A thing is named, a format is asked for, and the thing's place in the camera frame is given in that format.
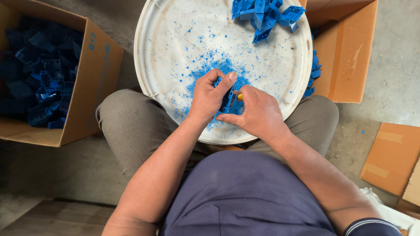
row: left hand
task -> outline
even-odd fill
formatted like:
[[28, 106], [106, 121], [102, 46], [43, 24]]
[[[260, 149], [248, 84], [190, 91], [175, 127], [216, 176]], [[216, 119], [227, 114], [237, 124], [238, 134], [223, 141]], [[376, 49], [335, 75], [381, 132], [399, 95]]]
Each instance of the left hand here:
[[[218, 77], [223, 79], [214, 88], [214, 82]], [[238, 73], [235, 71], [225, 75], [219, 69], [213, 69], [199, 78], [195, 82], [192, 105], [188, 116], [206, 124], [210, 123], [222, 105], [223, 96], [235, 84], [237, 77]]]

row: right hand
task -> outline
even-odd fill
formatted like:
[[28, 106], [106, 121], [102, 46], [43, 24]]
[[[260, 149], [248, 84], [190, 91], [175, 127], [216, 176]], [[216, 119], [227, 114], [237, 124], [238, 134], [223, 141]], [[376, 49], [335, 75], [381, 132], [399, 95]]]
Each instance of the right hand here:
[[244, 113], [220, 114], [216, 120], [235, 124], [264, 142], [269, 142], [289, 130], [275, 97], [249, 85], [244, 85], [240, 92], [244, 100]]

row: navy blue shirt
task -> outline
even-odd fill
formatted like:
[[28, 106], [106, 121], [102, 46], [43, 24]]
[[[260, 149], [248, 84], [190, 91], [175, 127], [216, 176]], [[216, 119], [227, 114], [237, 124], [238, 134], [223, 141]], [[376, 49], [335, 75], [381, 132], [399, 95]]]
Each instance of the navy blue shirt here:
[[[391, 223], [361, 219], [346, 236], [400, 235]], [[335, 235], [310, 190], [277, 160], [259, 152], [208, 156], [186, 178], [160, 236]]]

